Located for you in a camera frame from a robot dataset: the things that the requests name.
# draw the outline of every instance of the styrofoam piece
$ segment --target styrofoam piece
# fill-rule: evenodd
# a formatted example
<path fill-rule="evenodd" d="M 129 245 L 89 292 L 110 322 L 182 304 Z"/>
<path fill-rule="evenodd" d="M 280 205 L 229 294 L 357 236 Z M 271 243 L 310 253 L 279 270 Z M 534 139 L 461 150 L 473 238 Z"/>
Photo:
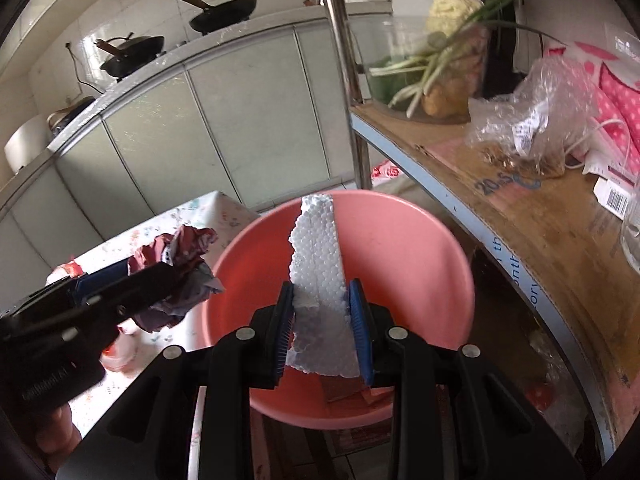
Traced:
<path fill-rule="evenodd" d="M 358 377 L 342 256 L 329 195 L 302 199 L 289 241 L 296 313 L 287 365 L 306 373 Z"/>

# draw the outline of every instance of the tablecloth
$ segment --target tablecloth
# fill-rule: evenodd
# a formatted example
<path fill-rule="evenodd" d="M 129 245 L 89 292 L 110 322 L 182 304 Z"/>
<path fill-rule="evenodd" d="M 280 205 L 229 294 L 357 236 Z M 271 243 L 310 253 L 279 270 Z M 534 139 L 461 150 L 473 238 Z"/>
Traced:
<path fill-rule="evenodd" d="M 210 245 L 204 256 L 205 261 L 212 267 L 220 254 L 231 243 L 231 240 L 257 218 L 257 213 L 245 208 L 225 194 L 215 191 L 142 222 L 142 224 L 78 256 L 76 262 L 84 272 L 91 273 L 103 269 L 131 256 L 136 248 L 150 243 L 159 234 L 172 234 L 180 225 L 185 224 L 197 228 L 211 227 L 218 233 L 217 241 Z M 200 322 L 200 309 L 201 306 L 194 308 L 177 326 L 163 328 L 160 332 L 153 334 L 138 329 L 132 321 L 124 325 L 124 330 L 132 333 L 138 339 L 138 351 L 132 364 L 127 367 L 128 371 L 111 372 L 107 370 L 100 383 L 69 403 L 74 424 L 82 436 L 87 434 L 124 389 L 163 348 L 177 344 L 183 346 L 187 351 L 192 351 L 204 346 L 200 331 L 197 330 Z M 190 479 L 196 478 L 194 466 L 197 464 L 197 450 L 200 442 L 198 430 L 200 415 L 200 410 L 197 410 L 196 423 L 191 438 Z M 261 427 L 261 420 L 255 413 L 252 413 L 252 425 Z M 260 447 L 260 444 L 259 442 L 255 443 L 257 447 Z"/>

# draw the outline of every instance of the human hand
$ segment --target human hand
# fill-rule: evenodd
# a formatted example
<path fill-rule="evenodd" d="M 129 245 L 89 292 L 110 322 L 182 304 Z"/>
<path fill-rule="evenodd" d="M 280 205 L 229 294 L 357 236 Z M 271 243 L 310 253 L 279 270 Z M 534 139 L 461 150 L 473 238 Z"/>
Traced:
<path fill-rule="evenodd" d="M 81 439 L 78 428 L 71 421 L 71 407 L 68 404 L 37 421 L 36 444 L 46 455 L 47 465 L 54 473 Z"/>

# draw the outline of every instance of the pink plastic bowl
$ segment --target pink plastic bowl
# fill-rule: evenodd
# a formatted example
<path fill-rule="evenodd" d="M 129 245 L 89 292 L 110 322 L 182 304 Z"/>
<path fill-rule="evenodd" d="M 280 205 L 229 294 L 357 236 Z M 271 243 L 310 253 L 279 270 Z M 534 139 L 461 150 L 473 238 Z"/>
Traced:
<path fill-rule="evenodd" d="M 473 321 L 474 288 L 462 248 L 438 220 L 395 196 L 332 192 L 347 280 L 360 278 L 367 299 L 386 306 L 397 324 L 431 344 L 457 349 Z M 247 325 L 253 312 L 275 303 L 289 279 L 289 234 L 300 214 L 292 200 L 255 221 L 226 248 L 213 273 L 225 292 L 202 310 L 204 337 L 215 344 Z M 391 401 L 368 406 L 360 396 L 327 403 L 315 374 L 286 367 L 273 391 L 252 390 L 259 412 L 294 426 L 337 430 L 391 417 Z"/>

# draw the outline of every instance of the tile floor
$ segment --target tile floor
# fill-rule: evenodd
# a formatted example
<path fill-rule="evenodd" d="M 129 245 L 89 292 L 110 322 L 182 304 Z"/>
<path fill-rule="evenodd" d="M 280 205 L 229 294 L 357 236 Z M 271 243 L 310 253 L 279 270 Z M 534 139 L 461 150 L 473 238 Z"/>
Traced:
<path fill-rule="evenodd" d="M 296 480 L 319 480 L 318 468 L 314 463 L 302 428 L 282 425 L 285 446 L 294 466 Z M 391 453 L 390 443 L 371 447 L 353 453 L 336 455 L 330 435 L 324 432 L 329 453 L 339 480 L 385 480 Z"/>

